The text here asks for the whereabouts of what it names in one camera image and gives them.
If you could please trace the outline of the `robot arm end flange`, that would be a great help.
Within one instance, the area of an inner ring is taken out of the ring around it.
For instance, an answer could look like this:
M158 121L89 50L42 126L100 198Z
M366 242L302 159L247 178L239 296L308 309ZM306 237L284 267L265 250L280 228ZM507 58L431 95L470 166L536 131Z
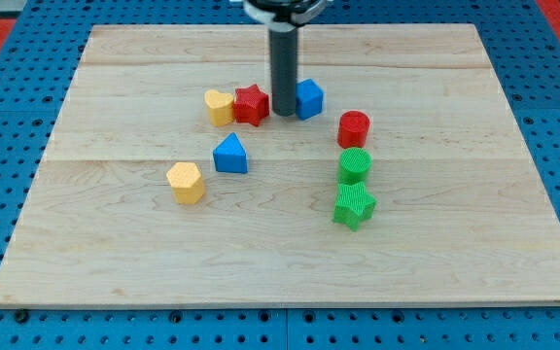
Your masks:
M253 20L271 26L307 24L328 7L329 0L242 0L245 13Z

